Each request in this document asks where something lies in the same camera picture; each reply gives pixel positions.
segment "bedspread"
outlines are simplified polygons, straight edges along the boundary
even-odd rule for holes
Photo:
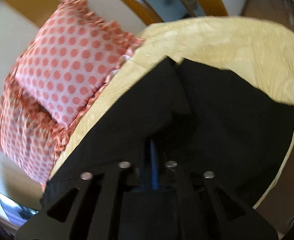
[[[277,102],[294,105],[294,33],[282,25],[242,17],[200,17],[147,27],[140,47],[112,79],[79,122],[61,153],[52,177],[106,111],[166,56],[180,63],[183,58],[219,69],[230,69]],[[256,208],[273,188],[281,168]]]

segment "pillow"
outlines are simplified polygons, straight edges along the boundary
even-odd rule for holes
[[[0,100],[0,150],[45,185],[59,156],[53,140],[57,123],[40,111],[37,101],[13,78],[14,72],[15,68],[6,78]]]
[[[73,130],[108,75],[141,43],[89,12],[87,0],[65,0],[22,56],[16,80],[63,129]]]

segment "metal screw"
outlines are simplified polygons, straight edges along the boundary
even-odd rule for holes
[[[80,175],[81,179],[89,180],[93,178],[93,175],[90,172],[84,172]]]
[[[178,164],[177,164],[177,162],[175,162],[175,161],[168,161],[168,162],[166,162],[166,167],[167,168],[174,168],[174,167],[176,167]]]
[[[215,177],[215,173],[213,173],[212,171],[205,171],[204,177],[205,177],[205,179],[212,179]]]
[[[122,169],[127,169],[131,166],[131,163],[130,162],[121,162],[118,164],[118,166]]]

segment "polka dot pillowcase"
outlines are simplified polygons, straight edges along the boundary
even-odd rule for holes
[[[141,43],[89,12],[87,0],[65,0],[22,56],[15,78],[58,124],[74,130],[108,75]]]
[[[0,99],[0,151],[44,187],[59,157],[53,140],[57,124],[11,74]]]

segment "wooden floor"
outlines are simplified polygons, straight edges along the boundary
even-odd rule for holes
[[[243,16],[281,23],[294,31],[294,4],[282,0],[248,0]],[[286,233],[294,217],[294,148],[283,173],[257,211],[277,231]]]

